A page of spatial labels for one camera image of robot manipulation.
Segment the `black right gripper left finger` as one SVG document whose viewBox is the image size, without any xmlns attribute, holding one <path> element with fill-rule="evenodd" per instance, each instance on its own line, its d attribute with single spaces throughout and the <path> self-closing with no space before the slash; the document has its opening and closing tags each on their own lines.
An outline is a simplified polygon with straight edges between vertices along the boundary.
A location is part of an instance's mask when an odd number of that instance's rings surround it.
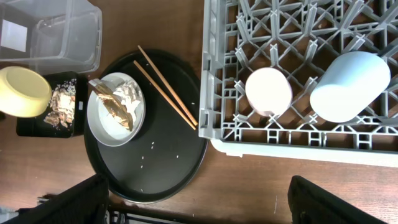
<svg viewBox="0 0 398 224">
<path fill-rule="evenodd" d="M 108 180 L 96 174 L 34 208 L 18 210 L 18 216 L 4 223 L 103 223 L 108 203 Z"/>
</svg>

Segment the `food scraps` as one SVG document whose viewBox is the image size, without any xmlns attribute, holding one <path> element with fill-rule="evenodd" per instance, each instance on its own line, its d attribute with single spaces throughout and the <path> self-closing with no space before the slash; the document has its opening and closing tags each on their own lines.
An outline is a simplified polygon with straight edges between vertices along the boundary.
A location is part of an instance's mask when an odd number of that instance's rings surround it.
<svg viewBox="0 0 398 224">
<path fill-rule="evenodd" d="M 76 78 L 56 84 L 49 101 L 50 111 L 44 122 L 56 129 L 69 129 L 74 122 L 76 103 Z"/>
</svg>

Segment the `gold foil wrapper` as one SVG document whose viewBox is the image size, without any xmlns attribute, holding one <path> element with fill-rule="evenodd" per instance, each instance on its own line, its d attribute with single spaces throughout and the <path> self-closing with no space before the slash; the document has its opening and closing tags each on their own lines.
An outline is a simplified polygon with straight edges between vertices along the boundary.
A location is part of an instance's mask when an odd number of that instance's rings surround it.
<svg viewBox="0 0 398 224">
<path fill-rule="evenodd" d="M 89 84 L 93 87 L 93 91 L 97 94 L 98 98 L 103 102 L 105 108 L 111 114 L 111 116 L 125 129 L 132 131 L 133 119 L 132 116 L 127 112 L 121 101 L 113 94 L 112 89 L 108 87 L 99 79 L 93 79 L 89 81 Z"/>
</svg>

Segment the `white napkin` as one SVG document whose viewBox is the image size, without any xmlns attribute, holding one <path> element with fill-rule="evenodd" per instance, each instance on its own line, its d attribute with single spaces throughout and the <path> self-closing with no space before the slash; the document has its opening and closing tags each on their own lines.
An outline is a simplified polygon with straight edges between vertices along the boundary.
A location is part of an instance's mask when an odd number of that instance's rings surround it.
<svg viewBox="0 0 398 224">
<path fill-rule="evenodd" d="M 136 119 L 136 111 L 143 105 L 143 95 L 134 80 L 129 80 L 116 87 L 113 94 L 118 96 L 126 111 Z"/>
</svg>

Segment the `pink plastic cup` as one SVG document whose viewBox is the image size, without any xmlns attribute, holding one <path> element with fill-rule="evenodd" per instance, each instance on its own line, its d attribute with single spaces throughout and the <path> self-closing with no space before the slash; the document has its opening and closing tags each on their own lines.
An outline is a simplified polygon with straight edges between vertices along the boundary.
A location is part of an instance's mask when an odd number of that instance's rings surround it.
<svg viewBox="0 0 398 224">
<path fill-rule="evenodd" d="M 245 93 L 252 109 L 261 116 L 282 115 L 293 98 L 284 74 L 270 67 L 259 68 L 248 76 Z"/>
</svg>

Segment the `yellow bowl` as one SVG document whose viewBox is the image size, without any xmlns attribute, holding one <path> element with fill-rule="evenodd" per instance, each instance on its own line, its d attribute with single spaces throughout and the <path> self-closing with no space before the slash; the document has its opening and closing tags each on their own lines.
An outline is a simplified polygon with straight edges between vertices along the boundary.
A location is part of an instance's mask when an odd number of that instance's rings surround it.
<svg viewBox="0 0 398 224">
<path fill-rule="evenodd" d="M 44 113 L 52 96 L 49 82 L 24 67 L 1 69 L 1 111 L 19 118 Z"/>
</svg>

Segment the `blue plastic cup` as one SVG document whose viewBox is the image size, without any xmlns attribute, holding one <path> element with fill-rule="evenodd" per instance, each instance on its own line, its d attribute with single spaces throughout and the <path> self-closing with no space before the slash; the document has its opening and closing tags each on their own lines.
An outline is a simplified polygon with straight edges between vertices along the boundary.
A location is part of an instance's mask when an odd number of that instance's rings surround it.
<svg viewBox="0 0 398 224">
<path fill-rule="evenodd" d="M 310 95 L 310 105 L 324 120 L 344 123 L 372 103 L 390 80 L 391 71 L 382 58 L 369 52 L 348 52 L 327 68 Z"/>
</svg>

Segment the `grey dishwasher rack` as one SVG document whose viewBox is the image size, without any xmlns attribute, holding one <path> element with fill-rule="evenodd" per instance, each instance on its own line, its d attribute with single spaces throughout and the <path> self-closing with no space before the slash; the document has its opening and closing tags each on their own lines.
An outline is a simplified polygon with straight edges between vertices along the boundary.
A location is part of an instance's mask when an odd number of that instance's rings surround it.
<svg viewBox="0 0 398 224">
<path fill-rule="evenodd" d="M 322 119 L 310 93 L 343 53 L 380 56 L 391 83 L 346 123 Z M 244 85 L 262 67 L 293 92 L 279 116 L 249 105 Z M 397 1 L 205 1 L 198 134 L 229 156 L 245 154 L 397 166 Z"/>
</svg>

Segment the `white round plate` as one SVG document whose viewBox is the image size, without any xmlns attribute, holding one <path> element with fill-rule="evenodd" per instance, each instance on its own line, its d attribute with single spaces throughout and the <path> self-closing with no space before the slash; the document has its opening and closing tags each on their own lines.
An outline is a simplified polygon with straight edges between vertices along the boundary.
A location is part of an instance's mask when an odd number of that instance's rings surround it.
<svg viewBox="0 0 398 224">
<path fill-rule="evenodd" d="M 112 91 L 114 91 L 119 85 L 134 79 L 125 73 L 114 72 L 105 75 L 100 80 L 110 87 Z M 122 146 L 123 144 L 126 144 L 128 141 L 132 140 L 140 131 L 145 120 L 145 115 L 146 103 L 143 95 L 143 105 L 136 111 L 136 119 L 133 119 L 132 131 L 128 131 L 111 116 L 111 114 L 105 108 L 103 102 L 98 98 L 94 91 L 91 92 L 88 100 L 88 126 L 94 137 L 100 143 L 106 146 Z"/>
</svg>

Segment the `black rectangular tray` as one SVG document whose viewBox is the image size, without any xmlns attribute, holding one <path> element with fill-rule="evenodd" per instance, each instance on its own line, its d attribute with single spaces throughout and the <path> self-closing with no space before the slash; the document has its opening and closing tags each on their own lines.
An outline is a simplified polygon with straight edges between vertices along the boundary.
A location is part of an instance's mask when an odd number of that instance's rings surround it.
<svg viewBox="0 0 398 224">
<path fill-rule="evenodd" d="M 86 104 L 88 101 L 88 80 L 84 75 L 76 72 L 62 72 L 46 75 L 44 78 L 49 82 L 52 90 L 56 84 L 76 78 L 76 103 L 75 115 L 72 126 L 67 129 L 60 126 L 56 129 L 44 122 L 44 118 L 50 111 L 49 104 L 41 115 L 33 118 L 17 118 L 16 133 L 18 136 L 48 137 L 48 138 L 70 138 L 84 132 L 86 116 Z"/>
</svg>

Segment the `round black tray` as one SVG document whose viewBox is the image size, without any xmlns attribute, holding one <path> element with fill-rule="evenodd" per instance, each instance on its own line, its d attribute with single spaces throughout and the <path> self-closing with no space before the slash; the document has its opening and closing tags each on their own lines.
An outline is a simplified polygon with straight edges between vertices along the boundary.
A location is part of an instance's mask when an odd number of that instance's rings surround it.
<svg viewBox="0 0 398 224">
<path fill-rule="evenodd" d="M 197 173 L 208 145 L 135 66 L 139 62 L 160 83 L 147 57 L 199 118 L 200 80 L 191 66 L 163 50 L 146 49 L 145 54 L 136 50 L 118 58 L 102 75 L 122 72 L 138 82 L 146 103 L 142 128 L 131 141 L 117 147 L 97 141 L 88 124 L 84 132 L 95 172 L 108 179 L 112 193 L 137 203 L 159 202 L 181 191 Z"/>
</svg>

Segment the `upper wooden chopstick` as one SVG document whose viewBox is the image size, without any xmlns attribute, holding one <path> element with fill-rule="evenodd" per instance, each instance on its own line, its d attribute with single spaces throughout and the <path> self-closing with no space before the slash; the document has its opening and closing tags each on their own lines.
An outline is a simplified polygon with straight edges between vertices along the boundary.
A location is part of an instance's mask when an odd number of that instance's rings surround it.
<svg viewBox="0 0 398 224">
<path fill-rule="evenodd" d="M 196 127 L 198 125 L 198 121 L 194 118 L 194 116 L 191 114 L 191 112 L 188 110 L 188 108 L 185 106 L 181 98 L 177 95 L 175 90 L 171 87 L 169 82 L 165 79 L 163 74 L 160 72 L 160 70 L 157 68 L 157 66 L 153 63 L 153 61 L 150 59 L 150 57 L 146 54 L 146 52 L 143 50 L 143 48 L 138 45 L 137 46 L 140 52 L 143 54 L 145 59 L 148 61 L 149 65 L 154 69 L 155 73 L 158 75 L 158 77 L 161 79 L 162 83 L 165 85 L 165 87 L 168 89 L 168 91 L 172 94 L 172 96 L 175 98 L 181 109 L 183 109 L 183 114 L 190 120 L 190 122 Z"/>
</svg>

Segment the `wooden chopstick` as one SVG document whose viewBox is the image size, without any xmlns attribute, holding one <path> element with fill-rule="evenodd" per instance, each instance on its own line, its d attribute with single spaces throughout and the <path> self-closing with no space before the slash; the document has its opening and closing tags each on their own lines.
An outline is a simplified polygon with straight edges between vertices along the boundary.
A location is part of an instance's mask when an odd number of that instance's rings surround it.
<svg viewBox="0 0 398 224">
<path fill-rule="evenodd" d="M 164 97 L 164 99 L 172 106 L 172 108 L 188 123 L 188 125 L 196 130 L 196 127 L 190 122 L 190 120 L 183 114 L 183 112 L 177 107 L 177 105 L 167 96 L 167 94 L 156 84 L 154 79 L 144 70 L 144 68 L 135 60 L 133 61 L 135 66 L 143 73 L 143 75 L 150 81 L 154 88 Z"/>
<path fill-rule="evenodd" d="M 194 116 L 191 114 L 191 112 L 188 110 L 188 108 L 185 106 L 181 98 L 177 95 L 175 90 L 171 87 L 169 82 L 165 79 L 163 74 L 160 72 L 160 70 L 157 68 L 157 66 L 153 63 L 153 61 L 150 59 L 150 57 L 146 54 L 146 52 L 143 50 L 143 48 L 138 45 L 137 46 L 140 52 L 143 54 L 145 59 L 148 61 L 149 65 L 154 69 L 155 73 L 158 75 L 158 77 L 161 79 L 162 83 L 165 85 L 165 87 L 168 89 L 168 91 L 172 94 L 172 96 L 175 98 L 181 109 L 183 109 L 183 114 L 190 120 L 190 122 L 196 127 L 198 125 L 198 121 L 194 118 Z"/>
</svg>

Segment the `lower wooden chopstick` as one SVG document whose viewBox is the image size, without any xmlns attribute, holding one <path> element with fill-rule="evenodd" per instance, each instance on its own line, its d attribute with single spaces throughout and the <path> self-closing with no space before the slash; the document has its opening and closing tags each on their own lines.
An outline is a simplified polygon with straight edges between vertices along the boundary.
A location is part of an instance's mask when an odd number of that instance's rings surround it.
<svg viewBox="0 0 398 224">
<path fill-rule="evenodd" d="M 144 68 L 135 60 L 133 61 L 135 66 L 143 73 L 143 75 L 150 81 L 154 88 L 164 97 L 164 99 L 172 106 L 172 108 L 188 123 L 188 125 L 196 130 L 196 127 L 190 122 L 190 120 L 183 114 L 183 112 L 177 107 L 177 105 L 167 96 L 167 94 L 156 84 L 154 79 L 144 70 Z"/>
</svg>

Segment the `clear plastic bin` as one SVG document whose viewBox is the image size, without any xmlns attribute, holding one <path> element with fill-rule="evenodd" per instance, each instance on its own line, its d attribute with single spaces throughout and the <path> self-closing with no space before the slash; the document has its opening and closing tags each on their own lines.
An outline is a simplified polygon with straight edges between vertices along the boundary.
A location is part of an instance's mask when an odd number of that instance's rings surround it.
<svg viewBox="0 0 398 224">
<path fill-rule="evenodd" d="M 1 62 L 41 75 L 98 69 L 102 11 L 87 0 L 1 0 Z"/>
</svg>

